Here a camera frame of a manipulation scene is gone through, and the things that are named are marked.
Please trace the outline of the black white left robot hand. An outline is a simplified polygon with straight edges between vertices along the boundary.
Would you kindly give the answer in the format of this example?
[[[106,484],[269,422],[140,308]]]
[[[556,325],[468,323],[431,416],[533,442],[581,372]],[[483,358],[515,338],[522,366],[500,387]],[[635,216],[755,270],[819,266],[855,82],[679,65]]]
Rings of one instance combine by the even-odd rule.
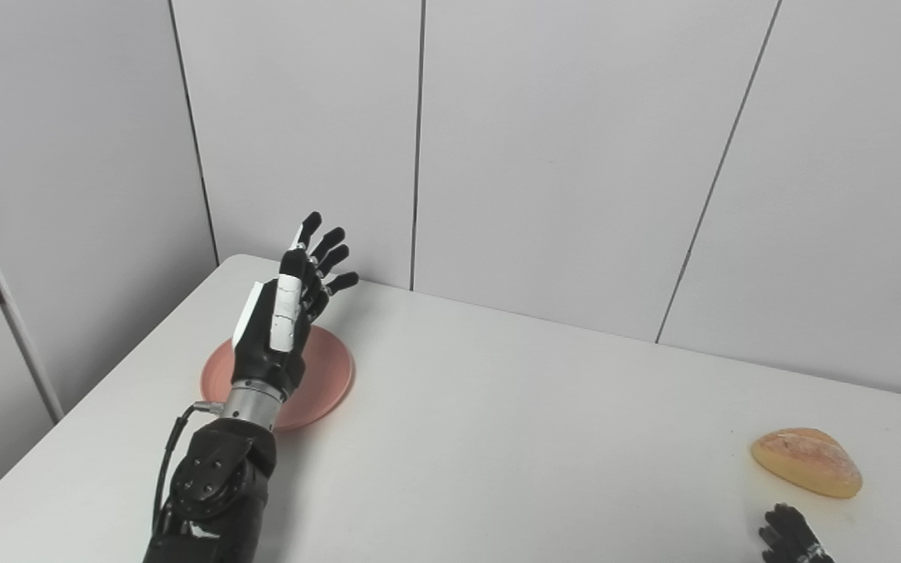
[[[267,389],[273,398],[287,400],[303,381],[303,351],[312,325],[337,292],[360,281],[355,271],[328,279],[350,249],[341,227],[314,244],[322,221],[318,211],[308,214],[282,254],[278,274],[254,286],[233,335],[233,385]]]

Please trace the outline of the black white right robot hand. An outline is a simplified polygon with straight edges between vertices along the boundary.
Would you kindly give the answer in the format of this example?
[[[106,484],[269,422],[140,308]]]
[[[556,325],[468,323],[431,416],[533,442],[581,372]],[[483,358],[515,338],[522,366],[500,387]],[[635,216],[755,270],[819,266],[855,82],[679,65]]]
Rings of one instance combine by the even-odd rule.
[[[764,525],[758,528],[765,548],[764,562],[806,563],[834,562],[809,527],[804,515],[787,504],[776,504],[766,511]]]

